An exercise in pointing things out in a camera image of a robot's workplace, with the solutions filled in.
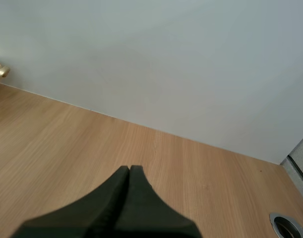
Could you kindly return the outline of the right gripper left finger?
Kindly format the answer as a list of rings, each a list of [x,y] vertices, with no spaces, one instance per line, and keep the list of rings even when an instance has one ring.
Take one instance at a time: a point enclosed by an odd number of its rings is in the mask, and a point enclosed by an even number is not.
[[[129,168],[121,166],[89,194],[50,213],[25,221],[13,238],[96,238],[111,230],[128,188]]]

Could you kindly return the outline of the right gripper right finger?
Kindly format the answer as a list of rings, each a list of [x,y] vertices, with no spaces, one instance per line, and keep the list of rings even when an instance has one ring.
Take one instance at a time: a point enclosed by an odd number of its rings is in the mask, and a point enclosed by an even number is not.
[[[113,198],[103,238],[200,238],[196,223],[167,205],[148,182],[142,166],[130,168]]]

